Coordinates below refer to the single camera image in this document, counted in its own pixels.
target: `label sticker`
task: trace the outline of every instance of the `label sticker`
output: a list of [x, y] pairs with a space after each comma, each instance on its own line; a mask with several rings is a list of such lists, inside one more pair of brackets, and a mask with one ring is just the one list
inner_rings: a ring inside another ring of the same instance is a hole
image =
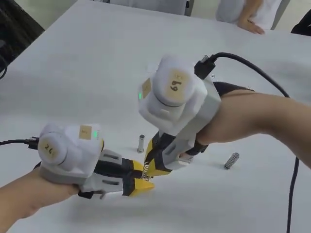
[[189, 80], [190, 77], [187, 73], [178, 69], [172, 69], [166, 90], [167, 97], [175, 101], [182, 101], [184, 99], [185, 87]]
[[79, 138], [84, 140], [91, 140], [92, 138], [92, 126], [81, 125], [79, 131]]
[[58, 156], [58, 150], [49, 142], [48, 139], [43, 139], [39, 141], [38, 145], [41, 152], [49, 158], [50, 160], [54, 160]]
[[151, 81], [150, 78], [148, 78], [143, 85], [141, 86], [142, 88], [142, 98], [146, 98], [146, 96], [149, 94], [149, 92], [151, 91]]

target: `person in background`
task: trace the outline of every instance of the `person in background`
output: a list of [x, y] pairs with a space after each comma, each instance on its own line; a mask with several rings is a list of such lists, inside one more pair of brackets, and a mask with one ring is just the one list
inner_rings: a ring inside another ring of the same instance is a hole
[[294, 26], [292, 33], [311, 36], [311, 10]]
[[220, 0], [216, 20], [255, 34], [270, 30], [282, 0]]

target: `metal spring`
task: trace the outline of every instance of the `metal spring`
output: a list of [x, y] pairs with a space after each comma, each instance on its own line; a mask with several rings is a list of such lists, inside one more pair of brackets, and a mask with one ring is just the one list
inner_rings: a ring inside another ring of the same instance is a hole
[[147, 176], [147, 171], [148, 171], [148, 168], [149, 168], [149, 163], [148, 162], [145, 162], [144, 163], [144, 167], [142, 169], [142, 174], [141, 174], [141, 178], [145, 181], [149, 181], [150, 180], [150, 176]]
[[237, 162], [239, 158], [240, 158], [239, 153], [233, 153], [229, 158], [229, 160], [225, 163], [224, 168], [226, 170], [229, 170]]

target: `wrist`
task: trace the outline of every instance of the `wrist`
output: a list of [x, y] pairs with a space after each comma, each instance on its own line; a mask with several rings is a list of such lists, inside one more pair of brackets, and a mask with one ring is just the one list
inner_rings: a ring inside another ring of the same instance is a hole
[[7, 232], [9, 228], [22, 218], [22, 207], [18, 199], [6, 187], [0, 188], [0, 233]]
[[22, 186], [22, 183], [12, 182], [0, 188], [0, 206], [5, 207], [7, 217], [14, 222], [28, 217], [31, 212], [32, 197]]

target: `metal pin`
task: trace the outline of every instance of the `metal pin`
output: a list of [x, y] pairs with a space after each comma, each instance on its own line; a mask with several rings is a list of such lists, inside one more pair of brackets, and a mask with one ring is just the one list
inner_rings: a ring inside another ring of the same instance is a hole
[[233, 153], [231, 157], [228, 159], [228, 161], [225, 163], [224, 168], [226, 170], [229, 170], [239, 158], [240, 158], [239, 153]]
[[138, 148], [137, 148], [137, 152], [139, 154], [144, 152], [144, 140], [145, 140], [145, 135], [141, 135], [139, 136], [139, 142], [138, 142]]
[[202, 58], [201, 62], [204, 63], [207, 59], [208, 59], [208, 56], [205, 55], [205, 56]]

